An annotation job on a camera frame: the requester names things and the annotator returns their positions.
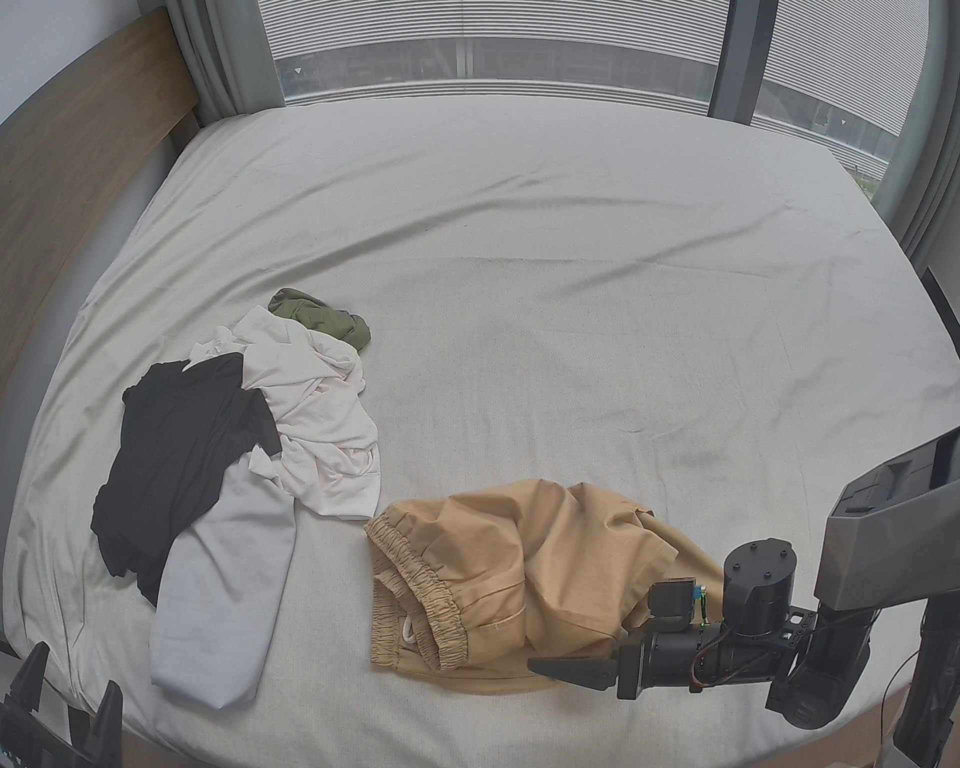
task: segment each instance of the black shirt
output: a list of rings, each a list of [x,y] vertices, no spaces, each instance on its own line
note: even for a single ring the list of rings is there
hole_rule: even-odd
[[[120,450],[90,523],[107,570],[134,571],[154,605],[170,546],[220,498],[224,470],[257,443],[280,452],[263,393],[241,386],[240,352],[187,363],[156,363],[124,392]]]

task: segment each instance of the corrugated facade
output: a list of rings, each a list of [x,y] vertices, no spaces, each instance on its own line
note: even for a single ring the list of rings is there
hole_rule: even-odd
[[[291,104],[509,92],[695,112],[706,111],[727,6],[260,0]],[[926,0],[780,0],[755,125],[818,141],[845,166],[882,177],[920,75],[926,24]],[[631,52],[655,56],[638,60]],[[646,82],[636,75],[643,67],[670,72],[653,71]],[[671,77],[673,85],[663,83]]]

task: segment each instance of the pile of clothes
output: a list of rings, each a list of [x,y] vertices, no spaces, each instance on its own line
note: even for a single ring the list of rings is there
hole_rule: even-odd
[[[606,655],[657,581],[694,577],[713,620],[723,572],[630,499],[524,480],[444,499],[380,495],[360,404],[362,318],[285,288],[124,393],[120,450],[91,527],[107,569],[156,606],[151,680],[211,708],[257,689],[296,539],[294,503],[367,521],[371,661],[477,693],[551,684],[534,656]]]
[[[90,527],[110,574],[136,573],[156,606],[155,684],[214,708],[250,701],[293,554],[294,500],[320,516],[375,513],[376,426],[358,398],[369,341],[362,318],[283,289],[124,393]]]

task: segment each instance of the mattress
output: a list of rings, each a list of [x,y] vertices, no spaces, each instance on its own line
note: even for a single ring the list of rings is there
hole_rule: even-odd
[[[764,685],[690,695],[458,694],[374,670],[356,523],[297,510],[251,707],[151,686],[154,609],[111,578],[91,504],[121,394],[294,286],[359,313],[380,509],[543,477],[653,508],[718,562],[790,540],[812,588],[846,482],[960,423],[960,363],[920,282],[820,146],[634,106],[450,96],[284,108],[187,147],[75,322],[4,563],[18,653],[127,728],[218,765],[734,766],[818,736]],[[922,606],[883,613],[838,727],[875,705]]]

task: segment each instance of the curtain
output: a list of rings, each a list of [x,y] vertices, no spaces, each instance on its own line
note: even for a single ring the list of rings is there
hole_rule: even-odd
[[[902,139],[874,205],[922,274],[960,187],[960,4],[930,0],[929,37]]]
[[[256,0],[138,0],[165,6],[200,94],[202,126],[283,106],[283,92]]]

